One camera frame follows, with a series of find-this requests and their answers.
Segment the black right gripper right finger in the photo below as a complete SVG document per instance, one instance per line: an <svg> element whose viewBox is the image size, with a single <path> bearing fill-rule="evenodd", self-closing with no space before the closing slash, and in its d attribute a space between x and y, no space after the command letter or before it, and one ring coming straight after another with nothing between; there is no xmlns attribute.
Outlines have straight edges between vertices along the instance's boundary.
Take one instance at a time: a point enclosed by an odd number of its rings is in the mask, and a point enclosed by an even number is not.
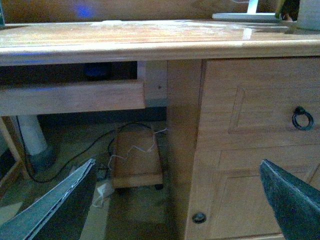
<svg viewBox="0 0 320 240"><path fill-rule="evenodd" d="M259 175L268 204L286 240L320 238L320 191L263 159Z"/></svg>

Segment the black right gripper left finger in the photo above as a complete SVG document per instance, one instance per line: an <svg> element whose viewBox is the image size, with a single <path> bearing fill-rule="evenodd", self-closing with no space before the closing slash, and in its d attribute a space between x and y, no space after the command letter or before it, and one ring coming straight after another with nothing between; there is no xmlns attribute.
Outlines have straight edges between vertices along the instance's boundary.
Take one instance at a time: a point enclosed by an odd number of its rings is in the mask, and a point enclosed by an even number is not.
<svg viewBox="0 0 320 240"><path fill-rule="evenodd" d="M53 189L0 227L2 240L78 240L97 181L89 159Z"/></svg>

